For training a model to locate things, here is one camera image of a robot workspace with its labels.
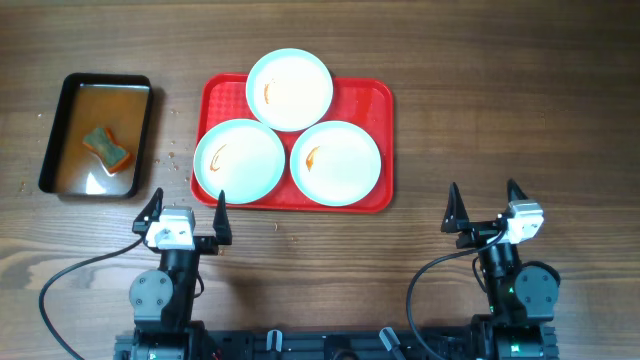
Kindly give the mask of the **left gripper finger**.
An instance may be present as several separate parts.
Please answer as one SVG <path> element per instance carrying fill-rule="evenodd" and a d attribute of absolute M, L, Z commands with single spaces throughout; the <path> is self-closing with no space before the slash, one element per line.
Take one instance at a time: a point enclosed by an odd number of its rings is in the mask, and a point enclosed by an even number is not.
<path fill-rule="evenodd" d="M 232 244 L 233 235 L 227 214 L 225 192 L 223 190 L 219 193 L 212 226 L 216 241 L 219 245 L 228 246 Z"/>
<path fill-rule="evenodd" d="M 146 234 L 151 224 L 159 220 L 163 195 L 163 189 L 158 187 L 149 202 L 133 221 L 132 232 L 134 234 Z"/>

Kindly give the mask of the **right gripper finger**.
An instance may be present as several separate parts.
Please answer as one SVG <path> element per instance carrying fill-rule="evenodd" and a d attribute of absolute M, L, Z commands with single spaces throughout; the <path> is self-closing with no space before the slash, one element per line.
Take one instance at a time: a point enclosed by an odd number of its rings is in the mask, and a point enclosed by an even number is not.
<path fill-rule="evenodd" d="M 448 203 L 441 224 L 443 233 L 459 233 L 470 229 L 470 220 L 459 188 L 455 182 L 449 187 Z"/>
<path fill-rule="evenodd" d="M 511 178 L 507 181 L 507 198 L 509 202 L 527 200 L 528 196 L 523 192 L 517 182 Z"/>

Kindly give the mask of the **orange green sponge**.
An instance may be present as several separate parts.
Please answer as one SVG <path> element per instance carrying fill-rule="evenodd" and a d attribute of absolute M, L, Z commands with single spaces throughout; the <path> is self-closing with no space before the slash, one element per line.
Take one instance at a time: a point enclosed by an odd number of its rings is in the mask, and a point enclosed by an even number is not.
<path fill-rule="evenodd" d="M 116 141 L 109 128 L 95 128 L 83 138 L 82 144 L 100 159 L 110 175 L 123 171 L 133 160 L 132 154 Z"/>

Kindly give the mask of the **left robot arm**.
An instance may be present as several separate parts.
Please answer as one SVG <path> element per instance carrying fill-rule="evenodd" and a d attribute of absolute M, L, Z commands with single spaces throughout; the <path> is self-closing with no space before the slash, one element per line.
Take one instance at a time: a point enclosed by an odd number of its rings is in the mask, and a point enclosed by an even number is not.
<path fill-rule="evenodd" d="M 196 235 L 190 207 L 164 206 L 157 189 L 132 225 L 142 243 L 160 255 L 157 269 L 140 274 L 129 300 L 135 328 L 116 338 L 115 360 L 216 359 L 218 346 L 201 321 L 192 319 L 194 300 L 204 291 L 199 273 L 203 255 L 216 256 L 232 243 L 225 194 L 220 193 L 212 235 Z"/>

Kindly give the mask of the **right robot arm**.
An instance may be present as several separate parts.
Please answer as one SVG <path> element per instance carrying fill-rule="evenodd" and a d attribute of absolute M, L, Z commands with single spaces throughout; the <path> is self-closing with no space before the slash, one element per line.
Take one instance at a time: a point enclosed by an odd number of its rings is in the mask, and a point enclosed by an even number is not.
<path fill-rule="evenodd" d="M 441 231 L 456 233 L 456 247 L 478 252 L 490 313 L 472 317 L 465 336 L 468 359 L 542 359 L 559 357 L 554 319 L 561 278 L 540 261 L 522 262 L 517 246 L 533 239 L 544 212 L 510 179 L 508 204 L 490 221 L 473 222 L 459 188 L 449 188 Z"/>

